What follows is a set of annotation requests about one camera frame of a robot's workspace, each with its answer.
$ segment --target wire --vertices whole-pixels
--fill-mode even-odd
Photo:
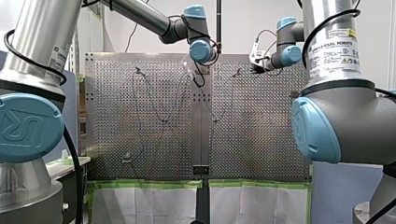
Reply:
[[[373,215],[366,224],[374,224],[378,221],[382,216],[384,216],[388,211],[393,209],[396,206],[396,198],[393,199],[390,203],[388,203],[385,207],[383,207],[379,212]]]
[[[199,69],[197,62],[194,62],[194,64],[195,64],[195,67],[197,68],[197,71],[198,71],[199,75],[200,75],[201,78],[202,78],[202,84],[199,84],[199,83],[197,82],[195,76],[194,76],[194,78],[192,79],[192,81],[195,83],[195,85],[196,85],[199,89],[201,89],[201,88],[205,85],[205,83],[206,83],[205,77],[204,77],[204,75],[202,74],[201,70]]]
[[[267,32],[267,33],[269,33],[269,34],[271,34],[271,35],[273,35],[273,36],[276,36],[276,34],[275,34],[273,31],[270,31],[270,30],[261,30],[261,31],[259,32],[259,34],[257,35],[257,37],[256,37],[256,42],[259,41],[260,36],[261,36],[263,33],[265,33],[265,32]]]
[[[127,46],[126,46],[126,48],[125,48],[125,51],[124,51],[125,53],[128,52],[128,48],[129,48],[129,46],[131,45],[132,36],[133,36],[134,33],[136,32],[136,29],[137,29],[137,23],[134,25],[134,30],[133,30],[132,33],[129,35],[128,44],[127,44]]]
[[[95,5],[98,2],[100,2],[100,0],[94,0],[94,1],[91,1],[90,3],[87,3],[87,1],[85,1],[81,7],[90,7],[90,6]]]
[[[34,65],[34,66],[36,66],[36,67],[39,67],[39,68],[41,68],[41,69],[47,70],[47,71],[49,71],[49,72],[51,72],[51,73],[54,73],[54,74],[58,75],[59,77],[62,78],[62,81],[61,81],[61,83],[60,83],[61,86],[62,86],[64,83],[66,83],[67,77],[66,77],[64,74],[62,74],[61,72],[59,72],[58,70],[56,70],[56,69],[54,69],[54,68],[51,68],[51,67],[48,67],[48,66],[46,66],[46,65],[44,65],[44,64],[35,62],[34,60],[32,60],[32,59],[30,59],[30,58],[24,56],[24,55],[21,54],[21,53],[19,53],[19,52],[9,43],[9,37],[12,36],[12,35],[14,35],[14,33],[15,33],[15,30],[10,30],[10,31],[8,31],[8,32],[4,35],[4,43],[5,43],[5,45],[6,45],[6,48],[7,48],[10,52],[12,52],[12,53],[13,53],[15,56],[17,56],[18,58],[24,60],[26,63],[29,63],[29,64],[31,64],[31,65]]]
[[[301,0],[297,0],[297,3],[300,6],[300,8],[303,8],[303,3],[301,2]],[[360,3],[361,3],[361,0],[358,1],[358,3],[355,6],[355,9],[358,9],[358,6]]]
[[[77,214],[76,214],[76,224],[82,224],[82,212],[83,212],[83,183],[82,183],[82,169],[79,166],[78,154],[76,148],[73,144],[73,140],[70,137],[69,131],[67,131],[66,125],[64,125],[64,140],[66,141],[67,147],[69,148],[70,154],[72,155],[73,165],[76,171],[76,187],[77,187]]]
[[[359,5],[361,4],[361,0],[358,1],[358,3],[355,6],[355,9],[358,9]]]
[[[137,29],[137,23],[134,24],[134,29],[132,30],[131,34],[129,35],[128,44],[126,45],[124,53],[128,52],[129,46],[131,45],[132,36],[134,36],[134,33],[136,33],[136,29]]]
[[[387,96],[391,96],[391,97],[396,98],[396,93],[394,93],[394,92],[385,91],[385,90],[382,90],[382,89],[379,89],[379,88],[375,88],[375,91],[383,93],[383,94],[386,94]]]
[[[339,12],[335,15],[330,16],[329,18],[327,18],[326,20],[324,20],[323,22],[321,22],[317,27],[315,27],[315,29],[311,32],[311,34],[309,34],[308,38],[305,40],[304,46],[303,46],[303,65],[306,68],[306,53],[308,51],[309,45],[311,44],[312,40],[315,38],[315,36],[318,34],[318,32],[320,32],[329,21],[332,21],[338,17],[347,15],[347,14],[354,14],[353,17],[358,17],[361,14],[361,11],[358,9],[348,9],[342,12]]]
[[[300,8],[303,8],[303,3],[301,2],[301,0],[297,0],[297,3],[300,6]]]

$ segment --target pegboard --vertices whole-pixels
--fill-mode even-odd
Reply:
[[[87,56],[90,179],[191,179],[185,55]]]
[[[203,113],[212,120],[202,124],[211,127],[202,150],[209,152],[210,178],[306,181],[309,162],[290,124],[304,68],[255,75],[247,55],[220,55],[206,77],[212,91],[205,87],[211,102],[201,101],[204,115],[192,109],[199,92],[192,91],[188,61],[184,54],[87,55],[90,179],[192,179],[192,113]]]
[[[309,162],[294,144],[291,104],[307,83],[301,64],[251,74],[246,55],[213,66],[211,178],[306,181]]]

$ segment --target metal pole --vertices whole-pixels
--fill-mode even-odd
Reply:
[[[216,42],[221,43],[221,0],[217,1]]]
[[[154,7],[140,0],[102,0],[103,4],[135,21],[156,35],[162,36],[170,26],[170,20]]]

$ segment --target warning label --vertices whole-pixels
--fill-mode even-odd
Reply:
[[[337,70],[361,70],[358,43],[354,37],[334,37],[308,49],[311,77]]]
[[[62,72],[64,70],[66,60],[67,52],[64,49],[59,48],[58,46],[54,46],[49,59],[49,67],[55,69],[58,72]],[[46,76],[55,79],[56,81],[61,81],[61,78],[58,75],[51,72],[47,72]]]
[[[329,31],[329,38],[333,37],[354,37],[356,38],[356,32],[351,29],[335,29]]]

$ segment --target blue joint cap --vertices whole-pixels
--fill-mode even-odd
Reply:
[[[184,9],[184,16],[195,19],[206,19],[205,9],[201,5],[192,5]]]
[[[64,119],[51,101],[26,93],[0,96],[0,162],[33,161],[61,141]]]
[[[284,18],[280,19],[280,20],[277,22],[276,29],[277,29],[277,30],[280,30],[280,29],[282,29],[283,27],[288,26],[288,25],[290,25],[290,24],[294,24],[294,23],[296,23],[296,22],[297,22],[297,20],[296,20],[295,17],[284,17]]]
[[[298,46],[291,45],[285,48],[280,55],[280,62],[283,66],[292,66],[301,60],[301,50]]]
[[[190,57],[198,63],[207,63],[212,58],[213,49],[204,40],[195,40],[190,44]]]
[[[291,126],[298,149],[309,160],[341,161],[337,135],[326,115],[312,100],[300,97],[293,102]]]

